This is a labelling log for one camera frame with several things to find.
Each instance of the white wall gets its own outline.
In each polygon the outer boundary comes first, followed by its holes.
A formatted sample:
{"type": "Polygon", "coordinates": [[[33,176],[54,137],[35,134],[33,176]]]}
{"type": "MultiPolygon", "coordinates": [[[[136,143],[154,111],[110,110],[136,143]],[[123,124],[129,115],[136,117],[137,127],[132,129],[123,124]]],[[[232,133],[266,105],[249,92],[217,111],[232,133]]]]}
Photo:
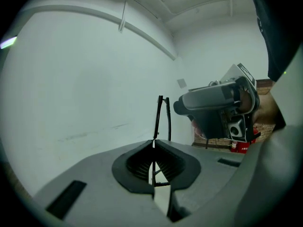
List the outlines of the white wall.
{"type": "Polygon", "coordinates": [[[255,79],[267,79],[267,49],[255,15],[199,21],[175,34],[188,88],[220,80],[229,67],[242,63],[255,79]]]}
{"type": "MultiPolygon", "coordinates": [[[[176,63],[138,34],[98,17],[40,12],[25,24],[1,75],[1,138],[30,195],[79,160],[152,139],[158,95],[183,93],[176,63]]],[[[171,110],[172,141],[190,144],[171,110]]],[[[167,138],[165,104],[160,139],[167,138]]]]}

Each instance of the red object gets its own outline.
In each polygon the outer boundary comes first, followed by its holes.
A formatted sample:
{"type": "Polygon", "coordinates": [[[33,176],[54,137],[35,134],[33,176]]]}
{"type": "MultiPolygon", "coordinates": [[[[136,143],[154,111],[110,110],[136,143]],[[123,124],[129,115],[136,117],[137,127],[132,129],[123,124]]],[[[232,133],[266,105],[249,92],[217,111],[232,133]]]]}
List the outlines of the red object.
{"type": "MultiPolygon", "coordinates": [[[[254,128],[254,134],[257,134],[257,133],[258,133],[258,130],[256,128],[254,128]]],[[[255,142],[256,142],[256,139],[252,140],[251,142],[233,141],[231,152],[238,152],[238,153],[246,154],[249,146],[255,142]]]]}

